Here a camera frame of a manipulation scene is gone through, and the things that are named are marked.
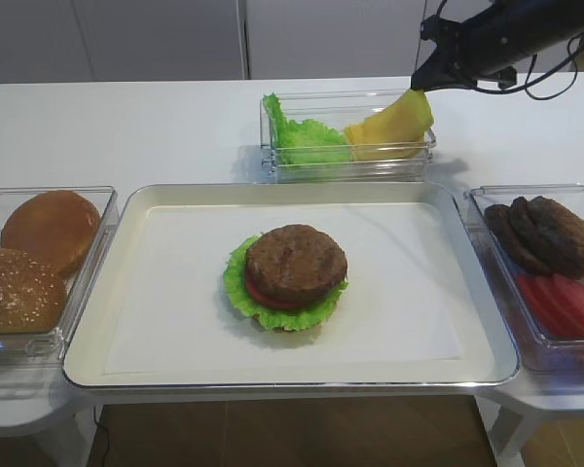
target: clear plastic container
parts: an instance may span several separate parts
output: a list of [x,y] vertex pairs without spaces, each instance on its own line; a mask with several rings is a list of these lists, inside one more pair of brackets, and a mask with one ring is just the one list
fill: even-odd
[[497,284],[497,276],[493,280],[496,287],[504,289],[503,296],[499,294],[500,299],[520,345],[524,364],[536,371],[572,371],[584,367],[584,339],[553,337],[530,312],[517,285],[518,274],[524,272],[500,247],[484,218],[485,209],[492,204],[510,206],[517,197],[532,199],[537,196],[554,199],[584,220],[583,185],[528,185],[482,187],[466,193],[469,201],[466,224],[481,261],[486,262],[484,266],[488,276],[493,275],[495,267],[503,276],[503,285]]
[[[376,90],[360,92],[326,92],[278,94],[281,109],[289,120],[301,122],[315,119],[343,132],[351,124],[359,124],[380,112],[402,95],[403,90]],[[260,102],[262,168],[272,182],[307,182],[335,180],[388,179],[393,181],[420,180],[432,159],[436,146],[434,133],[429,130],[419,142],[363,144],[345,146],[313,146],[306,148],[278,148],[274,122],[264,100]],[[349,162],[282,163],[300,153],[312,153],[325,160],[342,150],[350,153]],[[354,155],[363,154],[355,161]]]
[[97,234],[80,269],[66,281],[67,300],[55,327],[47,333],[0,334],[0,364],[58,361],[78,324],[83,298],[89,292],[95,271],[110,244],[119,222],[116,192],[112,187],[12,188],[0,189],[0,233],[20,205],[51,190],[70,190],[88,199],[101,216]]

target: white table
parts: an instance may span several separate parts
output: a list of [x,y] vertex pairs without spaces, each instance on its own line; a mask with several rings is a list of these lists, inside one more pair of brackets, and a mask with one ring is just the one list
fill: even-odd
[[[265,92],[407,86],[407,78],[0,86],[0,187],[113,185],[121,208],[153,183],[260,181]],[[549,102],[462,90],[429,99],[438,148],[428,175],[455,194],[480,185],[584,183],[584,74]],[[578,379],[559,385],[522,372],[486,396],[507,408],[491,432],[504,457],[541,417],[584,413]],[[0,369],[0,436],[50,429],[92,404],[57,369]],[[520,422],[515,413],[529,417]]]

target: brown floor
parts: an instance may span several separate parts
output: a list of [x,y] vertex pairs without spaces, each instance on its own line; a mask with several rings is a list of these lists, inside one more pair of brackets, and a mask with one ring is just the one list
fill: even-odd
[[[106,467],[495,465],[466,396],[107,406],[102,423]],[[89,467],[105,447],[98,430]],[[527,467],[584,467],[584,420],[543,425],[522,455]],[[0,467],[20,466],[52,462],[28,438],[1,438]]]

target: white tray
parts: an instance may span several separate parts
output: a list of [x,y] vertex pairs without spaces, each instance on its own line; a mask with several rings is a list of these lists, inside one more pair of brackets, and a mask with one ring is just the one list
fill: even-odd
[[[222,285],[229,253],[291,223],[333,236],[331,318],[263,331]],[[64,361],[85,387],[495,384],[518,356],[456,209],[428,183],[153,186],[129,200]]]

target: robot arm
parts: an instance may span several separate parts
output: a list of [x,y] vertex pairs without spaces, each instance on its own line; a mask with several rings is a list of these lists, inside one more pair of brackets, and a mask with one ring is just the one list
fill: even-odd
[[512,64],[580,34],[584,0],[497,0],[463,23],[433,15],[420,37],[437,47],[411,77],[411,88],[474,89],[485,80],[507,90],[517,82]]

